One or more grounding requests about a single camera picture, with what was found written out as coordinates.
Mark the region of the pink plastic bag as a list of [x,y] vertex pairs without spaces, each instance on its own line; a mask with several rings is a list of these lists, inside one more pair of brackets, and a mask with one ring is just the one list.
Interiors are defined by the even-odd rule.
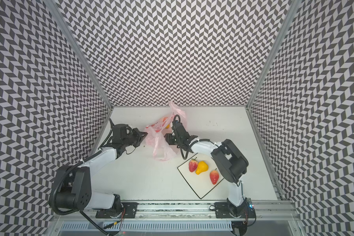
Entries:
[[169,102],[171,111],[158,119],[155,123],[145,127],[144,131],[148,134],[145,138],[147,145],[153,147],[153,157],[159,161],[167,161],[174,158],[177,154],[165,141],[164,135],[172,132],[172,123],[169,129],[162,129],[162,121],[164,117],[171,117],[172,121],[176,115],[181,117],[181,122],[187,121],[187,115],[173,101]]

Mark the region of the red fake strawberry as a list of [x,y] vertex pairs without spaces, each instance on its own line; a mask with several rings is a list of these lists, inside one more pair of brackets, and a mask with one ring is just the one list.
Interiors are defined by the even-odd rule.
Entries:
[[209,174],[210,181],[213,185],[216,185],[219,181],[220,175],[217,169],[213,170]]
[[195,172],[198,168],[198,161],[195,158],[190,159],[188,168],[191,173]]

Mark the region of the yellow fake pear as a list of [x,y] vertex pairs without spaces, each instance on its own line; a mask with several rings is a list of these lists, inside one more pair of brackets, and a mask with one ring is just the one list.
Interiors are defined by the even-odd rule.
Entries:
[[200,161],[198,163],[198,166],[197,166],[197,169],[195,171],[195,173],[197,175],[203,173],[203,172],[206,172],[208,170],[208,165],[204,162],[204,161]]

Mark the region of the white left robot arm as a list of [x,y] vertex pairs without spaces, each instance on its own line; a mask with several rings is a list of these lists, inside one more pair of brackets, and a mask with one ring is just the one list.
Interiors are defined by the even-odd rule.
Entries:
[[68,215],[86,209],[102,211],[111,218],[124,212],[118,194],[97,192],[91,179],[103,167],[116,161],[129,146],[137,148],[147,133],[127,125],[112,128],[94,155],[80,159],[74,165],[64,165],[57,170],[49,196],[49,206],[58,215]]

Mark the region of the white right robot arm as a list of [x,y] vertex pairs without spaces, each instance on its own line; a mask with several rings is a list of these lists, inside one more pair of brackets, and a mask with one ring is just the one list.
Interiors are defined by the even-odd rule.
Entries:
[[167,133],[165,140],[169,145],[176,145],[180,149],[182,158],[188,159],[190,153],[204,154],[210,157],[224,179],[230,184],[227,206],[233,217],[240,217],[245,207],[251,206],[245,201],[242,177],[247,172],[248,160],[229,139],[223,142],[214,142],[210,139],[201,139],[190,135],[180,116],[175,116],[172,121],[172,133]]

